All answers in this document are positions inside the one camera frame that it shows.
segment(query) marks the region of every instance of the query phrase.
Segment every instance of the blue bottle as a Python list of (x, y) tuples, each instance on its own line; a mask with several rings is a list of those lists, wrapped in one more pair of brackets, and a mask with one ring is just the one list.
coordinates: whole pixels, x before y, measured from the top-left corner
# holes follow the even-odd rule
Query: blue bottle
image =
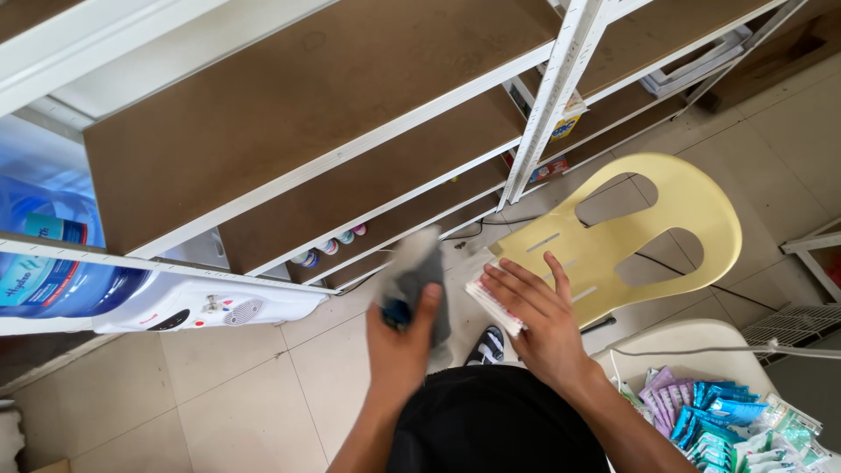
[[(104, 247), (96, 203), (0, 176), (0, 230)], [(118, 307), (149, 271), (0, 252), (0, 316), (88, 317)]]

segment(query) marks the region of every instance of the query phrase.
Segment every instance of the tiled floor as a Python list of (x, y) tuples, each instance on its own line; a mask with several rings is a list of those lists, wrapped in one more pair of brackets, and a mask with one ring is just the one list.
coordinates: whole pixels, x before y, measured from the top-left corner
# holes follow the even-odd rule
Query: tiled floor
[[(675, 154), (707, 172), (733, 202), (744, 244), (718, 285), (768, 306), (820, 303), (826, 295), (777, 245), (841, 215), (841, 56), (716, 116), (692, 110), (629, 141), (489, 220), (468, 244), (445, 244), (458, 262), (551, 209), (615, 157), (635, 151)], [(643, 209), (656, 189), (621, 175), (579, 207), (595, 223)], [(478, 230), (470, 226), (470, 235)], [(643, 249), (688, 272), (702, 260), (692, 235), (664, 234)], [(458, 290), (452, 347), (463, 359), (488, 317)], [(622, 264), (636, 282), (674, 274), (644, 258)], [(349, 431), (368, 385), (364, 319), (374, 280), (335, 297), (303, 320), (174, 333), (132, 333), (14, 393), (24, 412), (29, 468), (60, 458), (74, 473), (166, 471), (323, 471)], [(712, 317), (746, 327), (771, 310), (713, 288), (627, 306), (617, 324), (584, 337), (593, 353), (663, 321)]]

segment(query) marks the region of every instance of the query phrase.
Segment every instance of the yellow plastic chair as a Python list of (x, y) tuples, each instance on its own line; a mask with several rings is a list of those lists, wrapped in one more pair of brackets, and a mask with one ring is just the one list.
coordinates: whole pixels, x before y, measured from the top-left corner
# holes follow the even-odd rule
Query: yellow plastic chair
[[(657, 186), (646, 210), (585, 228), (575, 206), (621, 173), (638, 173)], [(704, 247), (701, 266), (667, 281), (629, 286), (616, 265), (669, 228), (694, 233)], [(697, 167), (660, 153), (638, 153), (608, 163), (549, 213), (489, 247), (497, 258), (519, 263), (554, 287), (543, 253), (551, 251), (569, 276), (579, 327), (634, 302), (681, 294), (712, 284), (736, 262), (742, 230), (724, 192)]]

